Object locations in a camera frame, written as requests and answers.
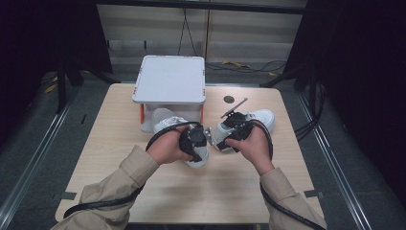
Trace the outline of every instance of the metal rod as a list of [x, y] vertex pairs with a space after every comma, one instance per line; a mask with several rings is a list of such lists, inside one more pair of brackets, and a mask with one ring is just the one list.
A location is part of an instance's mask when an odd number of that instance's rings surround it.
[[[304, 113], [308, 119], [311, 121], [313, 119], [311, 112], [309, 110], [309, 103], [303, 93], [298, 93], [299, 99], [301, 101]], [[351, 185], [347, 181], [346, 176], [343, 173], [343, 170], [340, 167], [337, 159], [335, 158], [334, 152], [331, 149], [330, 144], [327, 141], [325, 134], [323, 133], [320, 125], [314, 127], [314, 135], [316, 136], [317, 141], [319, 142], [320, 148], [323, 151], [323, 154], [327, 160], [327, 163], [331, 169], [331, 172], [334, 176], [334, 179], [337, 182], [337, 185], [343, 195], [344, 200], [349, 206], [352, 217], [355, 220], [355, 223], [360, 230], [371, 230], [370, 223], [368, 222], [367, 216], [364, 213], [364, 210], [359, 203], [357, 197], [355, 196]]]
[[78, 94], [79, 88], [74, 87], [74, 90], [71, 94], [70, 100], [68, 103], [62, 108], [62, 110], [57, 113], [54, 120], [52, 121], [50, 127], [47, 130], [44, 138], [42, 139], [41, 143], [39, 144], [38, 148], [36, 149], [33, 158], [31, 159], [30, 163], [28, 164], [25, 171], [22, 173], [20, 178], [18, 179], [17, 183], [15, 184], [14, 188], [4, 201], [3, 205], [0, 208], [0, 230], [6, 230], [9, 226], [12, 217], [14, 216], [15, 212], [17, 211], [18, 206], [20, 205], [22, 199], [24, 198], [25, 194], [28, 192], [31, 183], [34, 180], [36, 172], [38, 171], [39, 167], [43, 159], [45, 158], [46, 153], [48, 152], [49, 147], [52, 145], [59, 128], [61, 127], [66, 114], [72, 104], [72, 101]]
[[244, 100], [242, 100], [242, 102], [238, 103], [236, 106], [232, 107], [230, 110], [228, 110], [226, 113], [224, 113], [223, 116], [221, 116], [220, 118], [223, 118], [225, 116], [228, 116], [230, 113], [232, 113], [236, 108], [238, 108], [240, 105], [242, 105], [243, 103], [247, 102], [248, 98], [244, 98]]
[[139, 7], [159, 7], [159, 8], [180, 8], [180, 9], [198, 9], [198, 10], [217, 10], [228, 12], [272, 12], [288, 14], [305, 14], [307, 12], [316, 12], [305, 8], [279, 7], [265, 5], [214, 3], [200, 1], [148, 1], [148, 0], [96, 0], [81, 2], [96, 3], [101, 5], [118, 6], [139, 6]]

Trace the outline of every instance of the jacket sleeve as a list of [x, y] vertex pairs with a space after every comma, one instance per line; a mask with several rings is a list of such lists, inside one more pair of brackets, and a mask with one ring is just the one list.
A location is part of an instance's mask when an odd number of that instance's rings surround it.
[[[266, 193], [282, 207], [309, 219], [318, 225], [327, 228], [325, 220], [320, 217], [302, 198], [302, 196], [296, 193], [292, 185], [287, 180], [286, 176], [280, 168], [276, 168], [260, 177], [260, 183]], [[311, 229], [297, 220], [281, 213], [273, 208], [265, 201], [268, 208], [269, 228], [274, 230], [281, 229]]]
[[[158, 167], [159, 165], [148, 153], [135, 146], [116, 171], [100, 183], [83, 188], [79, 203], [129, 196], [142, 187]], [[129, 220], [128, 210], [133, 204], [134, 202], [130, 202], [120, 206], [78, 211], [63, 219], [52, 229], [125, 229]]]

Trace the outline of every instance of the shoelace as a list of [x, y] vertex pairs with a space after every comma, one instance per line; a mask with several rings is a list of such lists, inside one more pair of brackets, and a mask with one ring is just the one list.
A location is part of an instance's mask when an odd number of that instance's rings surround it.
[[261, 118], [258, 118], [254, 113], [248, 113], [246, 116], [249, 120], [259, 120], [260, 122], [262, 122]]
[[167, 126], [179, 124], [179, 123], [186, 123], [187, 121], [181, 117], [171, 117], [164, 120], [164, 124]]

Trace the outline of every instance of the black curtain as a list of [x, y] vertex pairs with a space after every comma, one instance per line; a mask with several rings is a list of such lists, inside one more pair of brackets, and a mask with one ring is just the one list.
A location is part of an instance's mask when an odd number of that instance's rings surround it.
[[347, 1], [319, 67], [360, 149], [406, 207], [406, 13], [401, 1]]
[[35, 97], [44, 74], [56, 71], [60, 57], [112, 72], [96, 4], [0, 2], [0, 145]]

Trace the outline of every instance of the wooden table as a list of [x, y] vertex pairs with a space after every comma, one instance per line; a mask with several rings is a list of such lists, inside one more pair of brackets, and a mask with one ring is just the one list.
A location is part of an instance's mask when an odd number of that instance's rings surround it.
[[[83, 187], [101, 181], [131, 152], [135, 144], [145, 148], [152, 133], [140, 130], [140, 106], [131, 100], [134, 84], [110, 86], [99, 115], [66, 188], [75, 200], [62, 199], [56, 220], [79, 203]], [[234, 103], [225, 103], [225, 96]], [[237, 111], [267, 108], [275, 114], [271, 132], [273, 162], [281, 167], [298, 193], [313, 190], [305, 161], [276, 89], [206, 86], [204, 127], [215, 128], [220, 116], [244, 97]], [[193, 169], [184, 162], [161, 166], [147, 181], [130, 210], [129, 222], [139, 223], [265, 223], [269, 214], [259, 190], [259, 176], [240, 153], [219, 152], [210, 147], [208, 163]], [[306, 201], [321, 215], [317, 197]]]

